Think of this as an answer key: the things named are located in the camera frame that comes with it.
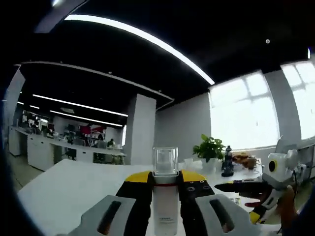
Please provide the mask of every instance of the white table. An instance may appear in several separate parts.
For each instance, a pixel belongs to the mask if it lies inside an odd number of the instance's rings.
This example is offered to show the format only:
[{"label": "white table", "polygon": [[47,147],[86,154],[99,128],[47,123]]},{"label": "white table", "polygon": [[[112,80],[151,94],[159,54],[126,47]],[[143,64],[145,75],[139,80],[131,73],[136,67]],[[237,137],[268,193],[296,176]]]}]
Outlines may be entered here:
[{"label": "white table", "polygon": [[76,160],[93,163],[93,153],[102,153],[113,156],[125,154],[118,149],[103,149],[68,144],[63,140],[50,139],[41,135],[29,134],[20,127],[11,127],[9,134],[9,151],[17,156],[21,154],[21,136],[27,136],[27,151],[29,165],[46,171],[54,164],[54,146],[76,150]]},{"label": "white table", "polygon": [[[115,195],[125,178],[129,175],[152,170],[152,166],[120,166],[92,164],[63,160],[42,173],[24,186],[18,196],[34,223],[45,235],[69,233],[80,224],[81,215],[107,195]],[[222,178],[220,173],[207,176],[209,184],[216,193],[215,184],[233,179],[257,177],[257,170],[235,172],[234,176]],[[235,197],[235,193],[223,193]],[[241,198],[241,207],[250,199]],[[153,209],[147,229],[147,236],[153,235]],[[185,235],[182,219],[179,216],[178,235]]]}]

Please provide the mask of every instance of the wire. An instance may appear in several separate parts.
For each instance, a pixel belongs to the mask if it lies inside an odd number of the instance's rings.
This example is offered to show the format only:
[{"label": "wire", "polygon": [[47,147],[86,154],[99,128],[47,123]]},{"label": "wire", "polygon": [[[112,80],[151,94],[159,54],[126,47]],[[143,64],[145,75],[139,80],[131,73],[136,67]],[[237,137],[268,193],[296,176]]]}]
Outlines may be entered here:
[{"label": "wire", "polygon": [[295,180],[295,190],[294,190],[294,197],[293,197],[293,202],[294,202],[295,196],[296,196],[296,194],[297,194],[297,178],[296,178],[296,172],[295,172],[295,170],[293,170],[293,175],[294,175],[294,180]]}]

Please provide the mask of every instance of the floor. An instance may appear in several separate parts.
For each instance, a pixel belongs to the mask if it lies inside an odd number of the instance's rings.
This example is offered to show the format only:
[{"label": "floor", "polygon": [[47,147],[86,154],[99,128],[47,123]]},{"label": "floor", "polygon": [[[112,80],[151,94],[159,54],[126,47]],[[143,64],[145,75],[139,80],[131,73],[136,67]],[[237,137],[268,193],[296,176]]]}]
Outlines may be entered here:
[{"label": "floor", "polygon": [[[14,157],[7,152],[8,161],[12,169],[12,180],[14,188],[19,191],[23,186],[39,176],[43,171],[38,170],[28,164],[26,156]],[[313,183],[309,182],[299,187],[298,195],[296,196],[295,206],[299,209],[309,198]],[[271,215],[265,222],[266,224],[279,224],[280,218],[276,215]]]}]

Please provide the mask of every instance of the potted plant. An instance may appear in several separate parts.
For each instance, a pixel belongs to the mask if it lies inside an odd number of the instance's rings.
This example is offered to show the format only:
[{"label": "potted plant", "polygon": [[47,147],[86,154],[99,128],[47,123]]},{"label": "potted plant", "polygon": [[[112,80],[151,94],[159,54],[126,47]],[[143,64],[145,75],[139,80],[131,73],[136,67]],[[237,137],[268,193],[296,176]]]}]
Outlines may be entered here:
[{"label": "potted plant", "polygon": [[204,134],[201,135],[202,143],[200,145],[193,146],[193,154],[197,154],[199,158],[202,158],[203,166],[212,159],[215,162],[215,159],[223,160],[222,149],[225,148],[222,145],[221,139],[214,139],[208,137]]}]

